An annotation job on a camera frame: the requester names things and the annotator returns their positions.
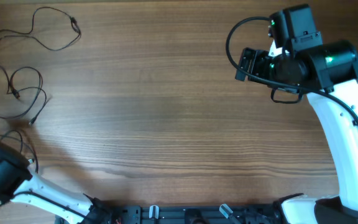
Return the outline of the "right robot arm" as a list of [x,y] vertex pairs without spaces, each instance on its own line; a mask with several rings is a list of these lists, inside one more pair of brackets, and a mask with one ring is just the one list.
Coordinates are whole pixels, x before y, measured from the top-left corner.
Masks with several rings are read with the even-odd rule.
[[324,44],[308,5],[268,16],[269,51],[244,49],[236,78],[307,98],[323,127],[339,193],[278,202],[285,223],[358,223],[358,54],[340,40]]

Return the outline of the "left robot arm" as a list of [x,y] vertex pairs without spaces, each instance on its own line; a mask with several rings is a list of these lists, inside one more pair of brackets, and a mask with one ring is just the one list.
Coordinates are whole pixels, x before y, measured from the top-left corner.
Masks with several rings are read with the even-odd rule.
[[0,208],[23,203],[55,215],[55,223],[112,223],[113,212],[102,201],[77,194],[42,178],[30,162],[0,141]]

